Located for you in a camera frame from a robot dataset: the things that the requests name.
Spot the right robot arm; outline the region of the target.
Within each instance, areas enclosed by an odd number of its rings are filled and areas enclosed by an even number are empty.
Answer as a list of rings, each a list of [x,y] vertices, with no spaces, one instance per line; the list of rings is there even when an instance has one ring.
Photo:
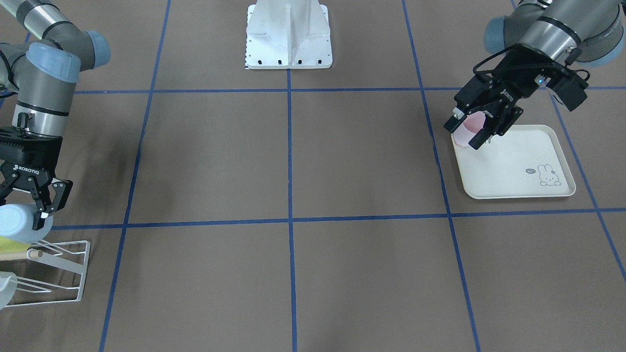
[[[56,165],[80,73],[106,65],[111,49],[103,35],[81,31],[48,0],[3,0],[33,42],[1,44],[1,89],[16,96],[13,122],[1,129],[1,204],[14,190],[34,200],[25,227],[40,231],[61,210],[72,182]]]

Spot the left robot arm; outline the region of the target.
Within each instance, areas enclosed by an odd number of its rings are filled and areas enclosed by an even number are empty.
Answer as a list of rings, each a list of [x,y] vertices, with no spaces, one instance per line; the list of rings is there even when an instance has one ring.
[[[569,111],[587,98],[589,67],[602,66],[625,46],[623,0],[521,0],[509,16],[488,23],[484,44],[492,69],[478,63],[455,95],[456,107],[445,123],[454,133],[476,112],[485,120],[469,146],[479,149],[503,136],[523,109],[517,105],[541,86]]]

